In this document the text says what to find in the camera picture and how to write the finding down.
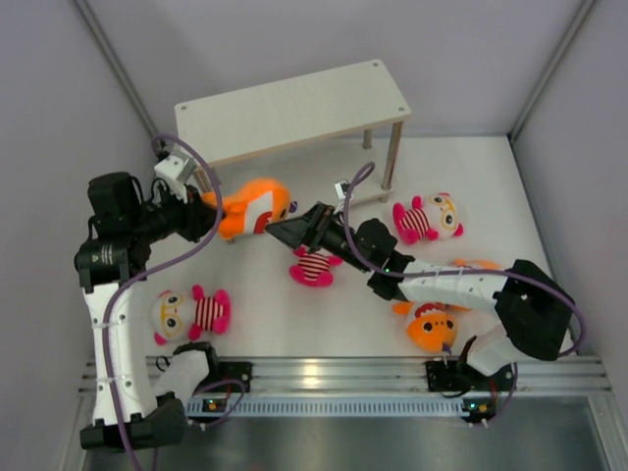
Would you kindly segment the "orange shark plush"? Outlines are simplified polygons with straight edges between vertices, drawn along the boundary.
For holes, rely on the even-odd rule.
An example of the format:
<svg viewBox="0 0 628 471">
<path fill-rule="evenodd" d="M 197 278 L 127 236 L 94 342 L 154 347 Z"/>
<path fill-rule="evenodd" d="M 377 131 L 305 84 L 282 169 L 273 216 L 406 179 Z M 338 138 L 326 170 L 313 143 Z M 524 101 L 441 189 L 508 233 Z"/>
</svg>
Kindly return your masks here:
<svg viewBox="0 0 628 471">
<path fill-rule="evenodd" d="M 218 232 L 227 242 L 239 236 L 263 234 L 268 224 L 281 222 L 298 209 L 290 190 L 270 178 L 245 183 L 237 192 L 223 195 L 222 203 L 225 217 Z"/>
<path fill-rule="evenodd" d="M 412 342 L 436 354 L 451 354 L 458 332 L 457 316 L 469 311 L 470 308 L 440 302 L 392 304 L 392 312 L 404 318 L 404 331 Z"/>
<path fill-rule="evenodd" d="M 472 269 L 472 270 L 502 270 L 502 267 L 491 260 L 485 259 L 463 259 L 456 258 L 451 261 L 451 265 L 454 267 Z"/>
</svg>

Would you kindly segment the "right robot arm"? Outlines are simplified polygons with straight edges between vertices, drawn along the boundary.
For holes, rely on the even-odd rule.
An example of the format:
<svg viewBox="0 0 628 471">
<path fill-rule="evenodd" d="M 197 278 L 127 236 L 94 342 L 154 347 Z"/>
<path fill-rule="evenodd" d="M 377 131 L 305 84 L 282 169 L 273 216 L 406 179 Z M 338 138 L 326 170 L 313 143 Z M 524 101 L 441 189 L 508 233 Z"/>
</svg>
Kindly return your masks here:
<svg viewBox="0 0 628 471">
<path fill-rule="evenodd" d="M 517 259 L 505 270 L 434 265 L 397 251 L 396 238 L 379 219 L 353 229 L 347 213 L 321 202 L 266 231 L 291 249 L 324 249 L 369 273 L 367 285 L 382 299 L 436 301 L 493 315 L 497 325 L 471 341 L 457 366 L 468 389 L 481 389 L 508 364 L 554 361 L 568 353 L 562 346 L 574 302 L 528 260 Z"/>
</svg>

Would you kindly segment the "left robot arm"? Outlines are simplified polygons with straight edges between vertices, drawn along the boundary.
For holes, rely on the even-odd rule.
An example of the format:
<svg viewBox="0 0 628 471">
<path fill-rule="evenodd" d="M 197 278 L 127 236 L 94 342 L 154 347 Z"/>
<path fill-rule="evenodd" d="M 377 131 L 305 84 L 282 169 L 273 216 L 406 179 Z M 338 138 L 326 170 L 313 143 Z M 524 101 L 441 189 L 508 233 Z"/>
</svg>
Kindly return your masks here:
<svg viewBox="0 0 628 471">
<path fill-rule="evenodd" d="M 177 234 L 198 248 L 213 234 L 217 213 L 189 184 L 154 180 L 156 199 L 145 200 L 126 172 L 91 180 L 93 210 L 88 238 L 74 264 L 90 316 L 96 365 L 92 421 L 79 433 L 85 450 L 136 451 L 176 445 L 187 424 L 195 390 L 211 392 L 222 369 L 208 342 L 175 351 L 157 382 L 149 379 L 144 352 L 143 282 L 154 242 Z"/>
</svg>

